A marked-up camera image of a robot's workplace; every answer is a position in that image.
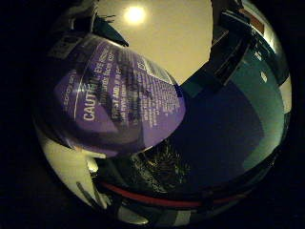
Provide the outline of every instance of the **purple label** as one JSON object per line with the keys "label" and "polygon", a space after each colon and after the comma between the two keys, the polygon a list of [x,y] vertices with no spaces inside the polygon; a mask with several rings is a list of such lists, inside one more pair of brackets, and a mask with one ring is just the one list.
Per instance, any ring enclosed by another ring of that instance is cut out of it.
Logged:
{"label": "purple label", "polygon": [[177,128],[185,113],[184,99],[165,70],[95,35],[69,41],[77,45],[56,44],[60,55],[50,52],[52,65],[61,61],[53,66],[62,75],[52,86],[61,113],[49,107],[51,116],[45,117],[68,145],[107,156],[136,153]]}

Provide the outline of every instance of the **white surface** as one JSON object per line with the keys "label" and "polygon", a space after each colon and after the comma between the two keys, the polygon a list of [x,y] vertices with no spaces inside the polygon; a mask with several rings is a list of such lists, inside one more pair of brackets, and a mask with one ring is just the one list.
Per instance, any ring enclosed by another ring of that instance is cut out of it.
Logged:
{"label": "white surface", "polygon": [[77,182],[79,182],[91,198],[101,202],[101,207],[107,208],[102,195],[99,195],[99,199],[96,199],[87,156],[47,138],[37,127],[36,132],[49,164],[66,186],[84,202],[91,205],[77,187]]}
{"label": "white surface", "polygon": [[285,114],[292,110],[292,80],[289,76],[286,81],[279,87],[284,103]]}
{"label": "white surface", "polygon": [[213,11],[210,0],[100,0],[99,15],[138,52],[182,84],[210,58]]}

